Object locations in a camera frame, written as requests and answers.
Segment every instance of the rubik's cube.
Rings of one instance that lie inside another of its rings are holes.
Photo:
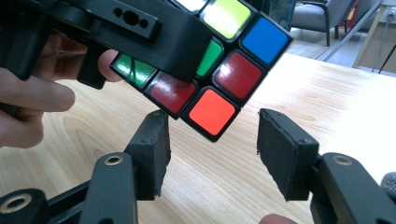
[[[216,142],[259,87],[292,37],[238,0],[169,0],[213,31],[193,80],[180,80],[125,54],[111,68],[173,119]]]

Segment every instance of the table surface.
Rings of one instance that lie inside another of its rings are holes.
[[[37,147],[1,148],[0,196],[38,188],[51,198],[85,182],[96,160],[123,151],[158,109],[124,82],[100,91],[62,83],[76,92],[76,104],[44,117]],[[257,223],[269,213],[312,223],[309,202],[286,203],[256,154],[260,108],[297,122],[320,142],[320,153],[357,159],[378,183],[396,171],[396,78],[285,54],[217,143],[169,119],[163,195],[138,202],[140,223]]]

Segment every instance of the mounting hole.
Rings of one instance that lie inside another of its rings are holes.
[[[9,214],[21,210],[32,201],[30,194],[20,194],[9,198],[0,206],[0,213]]]
[[[119,7],[114,8],[114,15],[116,15],[116,17],[121,17],[122,16],[122,9],[120,9]]]
[[[139,22],[139,25],[140,25],[140,27],[142,27],[143,29],[146,29],[146,28],[148,28],[148,26],[149,26],[149,22],[148,22],[147,20],[141,20],[141,21]]]
[[[123,14],[123,18],[127,24],[132,25],[132,26],[137,25],[137,23],[139,22],[139,16],[132,11],[126,11]]]
[[[340,165],[352,165],[352,160],[342,155],[335,155],[332,159]]]
[[[111,156],[105,160],[106,165],[117,165],[122,162],[121,156]]]
[[[113,219],[106,217],[98,222],[98,224],[113,224]]]

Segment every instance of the black mechanical arm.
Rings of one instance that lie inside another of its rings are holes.
[[[135,224],[136,200],[161,196],[170,159],[168,116],[154,111],[123,152],[96,162],[90,181],[50,200],[40,189],[20,189],[0,198],[0,224]]]
[[[106,81],[97,61],[107,49],[189,80],[212,39],[197,18],[161,0],[2,0],[0,67],[28,79],[53,30],[88,47],[78,81],[96,89]],[[16,107],[0,109],[13,115]]]
[[[357,160],[318,147],[290,118],[261,109],[257,149],[286,201],[312,193],[315,223],[396,223],[396,179],[380,188]]]

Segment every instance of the blue sticker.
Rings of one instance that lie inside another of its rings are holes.
[[[276,62],[290,38],[287,34],[266,18],[259,18],[242,40],[242,46],[256,55],[265,64]]]

